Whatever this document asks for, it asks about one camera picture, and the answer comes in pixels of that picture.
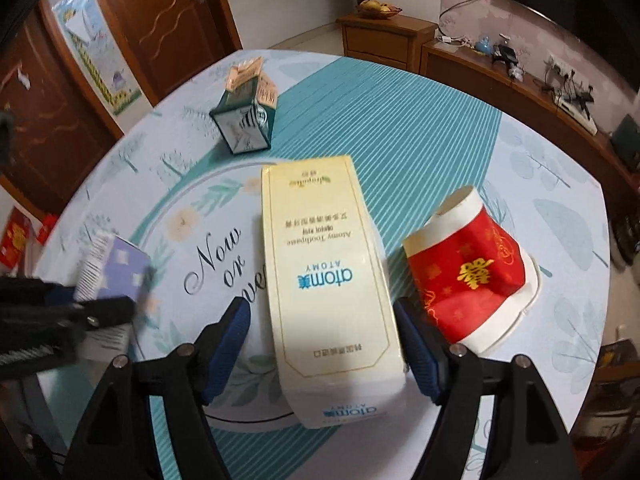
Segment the green milk carton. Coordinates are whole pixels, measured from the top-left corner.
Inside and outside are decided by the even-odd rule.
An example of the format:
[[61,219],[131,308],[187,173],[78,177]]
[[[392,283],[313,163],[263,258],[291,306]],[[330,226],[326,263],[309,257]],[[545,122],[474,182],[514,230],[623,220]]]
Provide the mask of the green milk carton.
[[230,68],[224,94],[209,116],[233,155],[271,148],[278,96],[262,56]]

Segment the red paper cup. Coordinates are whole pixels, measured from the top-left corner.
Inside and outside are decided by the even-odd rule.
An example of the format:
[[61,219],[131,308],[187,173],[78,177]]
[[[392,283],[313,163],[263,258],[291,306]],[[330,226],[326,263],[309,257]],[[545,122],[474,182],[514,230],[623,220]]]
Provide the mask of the red paper cup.
[[472,185],[447,196],[402,246],[427,321],[476,354],[509,337],[540,294],[535,259],[495,222]]

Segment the white and teal tablecloth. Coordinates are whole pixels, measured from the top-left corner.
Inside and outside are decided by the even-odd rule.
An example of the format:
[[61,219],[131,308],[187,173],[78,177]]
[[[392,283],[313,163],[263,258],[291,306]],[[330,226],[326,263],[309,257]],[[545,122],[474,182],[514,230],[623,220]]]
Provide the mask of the white and teal tablecloth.
[[250,306],[204,413],[235,479],[408,479],[438,407],[401,362],[392,302],[465,349],[533,364],[563,422],[587,396],[608,302],[601,185],[539,130],[382,65],[262,51],[275,110],[227,99],[241,52],[164,99],[80,186],[40,278],[145,302],[118,351],[161,359]]

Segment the brown wooden door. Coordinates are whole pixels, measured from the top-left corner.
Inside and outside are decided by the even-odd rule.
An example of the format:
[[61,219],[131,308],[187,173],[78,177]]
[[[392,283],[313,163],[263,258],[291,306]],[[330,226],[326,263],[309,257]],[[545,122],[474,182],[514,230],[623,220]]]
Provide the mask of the brown wooden door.
[[242,48],[228,0],[96,0],[152,105]]

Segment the cream atomy toothpaste box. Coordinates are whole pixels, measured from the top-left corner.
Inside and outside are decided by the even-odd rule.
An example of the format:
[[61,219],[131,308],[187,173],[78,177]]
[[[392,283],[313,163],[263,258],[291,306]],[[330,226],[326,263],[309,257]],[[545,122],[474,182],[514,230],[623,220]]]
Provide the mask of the cream atomy toothpaste box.
[[264,168],[262,234],[280,385],[298,420],[320,429],[400,408],[406,366],[352,159]]

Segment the fruit bowl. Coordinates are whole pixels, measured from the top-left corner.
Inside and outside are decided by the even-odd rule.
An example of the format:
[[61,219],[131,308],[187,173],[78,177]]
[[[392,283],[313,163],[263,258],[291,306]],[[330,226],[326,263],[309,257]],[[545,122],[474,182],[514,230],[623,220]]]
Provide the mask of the fruit bowl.
[[371,20],[385,20],[398,15],[402,9],[399,6],[393,6],[389,3],[379,2],[378,0],[363,0],[357,6],[357,13],[363,18]]

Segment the childrens wall poster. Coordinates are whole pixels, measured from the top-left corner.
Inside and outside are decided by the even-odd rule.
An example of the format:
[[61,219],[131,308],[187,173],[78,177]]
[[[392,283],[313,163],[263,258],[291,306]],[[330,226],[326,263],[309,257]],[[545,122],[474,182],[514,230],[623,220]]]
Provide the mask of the childrens wall poster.
[[66,46],[92,91],[114,119],[142,98],[98,0],[49,0]]

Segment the purple white small box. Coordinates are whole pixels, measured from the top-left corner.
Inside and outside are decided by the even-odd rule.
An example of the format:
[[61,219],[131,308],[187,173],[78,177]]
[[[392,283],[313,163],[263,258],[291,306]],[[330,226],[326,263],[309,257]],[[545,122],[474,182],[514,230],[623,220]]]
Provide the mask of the purple white small box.
[[[151,258],[134,244],[114,233],[99,232],[93,237],[78,276],[75,299],[78,301],[125,296],[140,302],[149,290]],[[88,333],[80,346],[83,359],[110,362],[126,353],[132,333],[132,323],[114,327],[101,325]]]

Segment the long wooden tv cabinet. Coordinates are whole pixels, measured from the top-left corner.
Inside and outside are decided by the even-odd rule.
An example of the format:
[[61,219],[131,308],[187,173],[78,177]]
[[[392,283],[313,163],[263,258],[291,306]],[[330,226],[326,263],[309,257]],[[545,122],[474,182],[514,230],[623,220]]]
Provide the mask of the long wooden tv cabinet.
[[406,70],[463,91],[502,110],[547,140],[595,177],[603,188],[608,212],[639,205],[639,177],[614,154],[608,136],[591,134],[552,102],[533,76],[512,80],[499,63],[467,47],[450,47],[435,39],[434,23],[396,15],[375,20],[348,14],[341,27],[344,55]]

